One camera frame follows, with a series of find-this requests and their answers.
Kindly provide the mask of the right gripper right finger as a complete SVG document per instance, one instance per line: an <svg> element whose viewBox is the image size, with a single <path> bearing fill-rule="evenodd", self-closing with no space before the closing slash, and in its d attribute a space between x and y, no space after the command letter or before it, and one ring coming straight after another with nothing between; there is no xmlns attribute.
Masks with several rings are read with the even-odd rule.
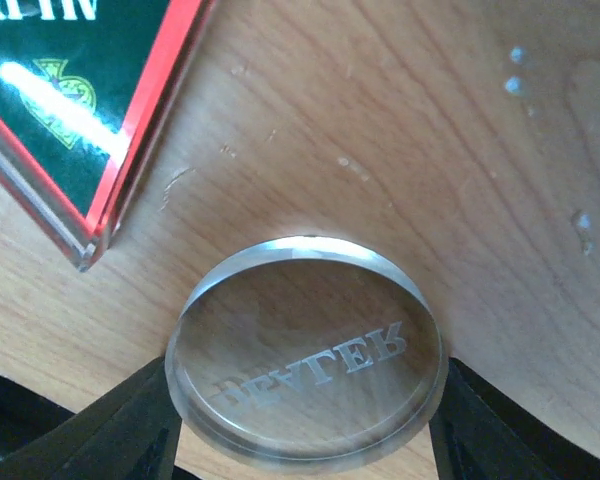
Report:
<svg viewBox="0 0 600 480"><path fill-rule="evenodd" d="M600 479L600 459L457 359L429 429L441 479Z"/></svg>

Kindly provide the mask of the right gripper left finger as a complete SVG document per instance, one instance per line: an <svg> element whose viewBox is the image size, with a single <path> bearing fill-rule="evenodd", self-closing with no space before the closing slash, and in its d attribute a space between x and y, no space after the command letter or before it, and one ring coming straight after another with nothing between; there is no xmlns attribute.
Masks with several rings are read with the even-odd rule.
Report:
<svg viewBox="0 0 600 480"><path fill-rule="evenodd" d="M158 357L0 462L0 479L170 479L182 419Z"/></svg>

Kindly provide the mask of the clear round dealer button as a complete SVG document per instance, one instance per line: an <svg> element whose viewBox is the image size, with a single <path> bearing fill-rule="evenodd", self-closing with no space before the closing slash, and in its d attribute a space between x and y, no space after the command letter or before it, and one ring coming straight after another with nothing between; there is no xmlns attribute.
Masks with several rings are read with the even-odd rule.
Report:
<svg viewBox="0 0 600 480"><path fill-rule="evenodd" d="M356 243L290 236L204 275L165 355L183 422L235 460L332 473L386 457L434 416L448 375L413 280Z"/></svg>

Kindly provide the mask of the red black triangular button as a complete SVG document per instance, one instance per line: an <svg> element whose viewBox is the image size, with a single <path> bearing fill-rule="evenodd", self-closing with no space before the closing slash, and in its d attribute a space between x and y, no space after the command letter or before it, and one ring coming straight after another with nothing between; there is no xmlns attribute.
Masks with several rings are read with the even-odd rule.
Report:
<svg viewBox="0 0 600 480"><path fill-rule="evenodd" d="M120 227L210 1L0 1L0 183L89 269Z"/></svg>

